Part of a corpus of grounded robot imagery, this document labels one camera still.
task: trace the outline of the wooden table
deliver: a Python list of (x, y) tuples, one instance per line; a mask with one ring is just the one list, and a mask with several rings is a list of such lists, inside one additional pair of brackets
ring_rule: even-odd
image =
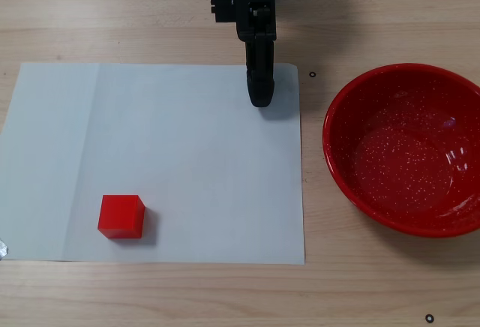
[[(277, 16), (277, 62), (301, 80), (306, 266), (2, 261), (1, 327), (480, 326), (480, 234), (370, 221), (321, 146), (333, 97), (371, 68), (423, 62), (480, 83), (480, 0), (277, 0)], [(209, 0), (0, 0), (2, 124), (20, 62), (244, 64), (245, 51)]]

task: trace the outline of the paper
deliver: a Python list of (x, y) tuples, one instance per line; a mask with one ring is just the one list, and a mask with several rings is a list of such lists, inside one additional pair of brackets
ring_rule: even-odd
[[(305, 261), (299, 83), (267, 109), (243, 66), (24, 64), (0, 144), (8, 259)], [(137, 194), (140, 240), (97, 231), (104, 194)]]

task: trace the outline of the red cube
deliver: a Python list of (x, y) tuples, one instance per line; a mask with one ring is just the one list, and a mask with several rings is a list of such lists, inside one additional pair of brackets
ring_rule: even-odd
[(138, 196), (103, 196), (98, 230), (108, 239), (141, 239), (144, 215)]

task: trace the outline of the robotic arm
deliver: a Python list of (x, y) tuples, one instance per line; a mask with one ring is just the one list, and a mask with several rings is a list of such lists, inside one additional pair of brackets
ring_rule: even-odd
[(255, 107), (267, 107), (275, 89), (275, 0), (211, 0), (211, 12), (218, 23), (236, 22), (238, 38), (247, 49), (250, 99)]

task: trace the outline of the speckled red bowl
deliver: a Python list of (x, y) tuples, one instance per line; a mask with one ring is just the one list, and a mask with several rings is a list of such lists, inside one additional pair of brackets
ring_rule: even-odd
[(425, 64), (371, 70), (343, 88), (323, 127), (343, 193), (404, 233), (451, 237), (480, 227), (480, 89)]

